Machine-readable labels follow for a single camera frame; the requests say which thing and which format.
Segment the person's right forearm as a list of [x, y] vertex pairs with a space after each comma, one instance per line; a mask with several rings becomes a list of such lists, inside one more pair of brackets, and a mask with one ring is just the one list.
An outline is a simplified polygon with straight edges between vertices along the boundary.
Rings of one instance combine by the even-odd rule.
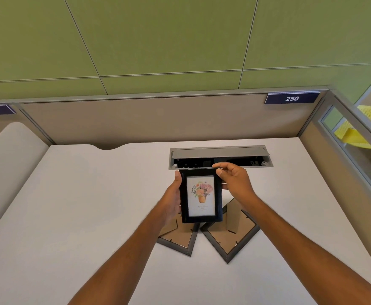
[[252, 191], [232, 194], [318, 305], [371, 305], [371, 284], [285, 221]]

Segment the black flower print picture frame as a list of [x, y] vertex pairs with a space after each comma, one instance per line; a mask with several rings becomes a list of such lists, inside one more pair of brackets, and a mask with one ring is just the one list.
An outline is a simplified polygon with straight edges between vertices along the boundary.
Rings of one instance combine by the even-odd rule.
[[183, 223], [221, 222], [222, 180], [216, 168], [180, 169]]

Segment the person's left forearm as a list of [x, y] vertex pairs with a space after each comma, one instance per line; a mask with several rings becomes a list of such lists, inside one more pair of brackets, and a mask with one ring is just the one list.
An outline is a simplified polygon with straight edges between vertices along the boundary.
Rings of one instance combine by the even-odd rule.
[[156, 204], [68, 305], [128, 305], [163, 227], [162, 211]]

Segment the grey framed glass side partition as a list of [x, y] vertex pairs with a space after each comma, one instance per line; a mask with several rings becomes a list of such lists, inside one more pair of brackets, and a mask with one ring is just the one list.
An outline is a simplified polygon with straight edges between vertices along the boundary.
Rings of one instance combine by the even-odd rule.
[[371, 149], [335, 134], [345, 121], [371, 144], [371, 121], [338, 90], [323, 91], [298, 137], [371, 256]]

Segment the beige desk partition panel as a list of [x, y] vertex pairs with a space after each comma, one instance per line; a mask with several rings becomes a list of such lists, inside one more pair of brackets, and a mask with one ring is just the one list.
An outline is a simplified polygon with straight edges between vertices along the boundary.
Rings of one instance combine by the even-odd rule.
[[314, 103], [265, 105], [266, 93], [26, 103], [59, 145], [112, 149], [127, 143], [296, 137]]

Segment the person's right hand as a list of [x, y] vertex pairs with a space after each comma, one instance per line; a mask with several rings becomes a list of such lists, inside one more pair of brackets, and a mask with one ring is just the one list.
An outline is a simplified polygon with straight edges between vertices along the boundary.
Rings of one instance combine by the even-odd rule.
[[213, 164], [213, 168], [227, 168], [228, 182], [223, 185], [223, 189], [229, 190], [231, 195], [242, 204], [245, 209], [248, 209], [255, 201], [259, 201], [259, 197], [253, 190], [251, 181], [247, 171], [236, 164], [228, 162], [220, 162]]

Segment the black frame with brown backing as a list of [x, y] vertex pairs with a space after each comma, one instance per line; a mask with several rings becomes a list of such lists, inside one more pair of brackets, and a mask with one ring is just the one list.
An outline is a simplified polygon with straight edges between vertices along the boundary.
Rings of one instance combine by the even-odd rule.
[[222, 209], [220, 222], [207, 222], [201, 232], [226, 263], [229, 263], [260, 231], [260, 226], [233, 198]]
[[191, 256], [200, 223], [183, 223], [182, 215], [175, 217], [159, 233], [157, 243]]

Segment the person's left hand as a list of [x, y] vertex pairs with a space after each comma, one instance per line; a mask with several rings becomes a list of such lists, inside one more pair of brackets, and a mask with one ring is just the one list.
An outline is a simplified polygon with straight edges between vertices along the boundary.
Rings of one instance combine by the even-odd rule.
[[174, 181], [168, 186], [157, 205], [162, 211], [164, 225], [167, 225], [181, 210], [180, 189], [174, 190]]

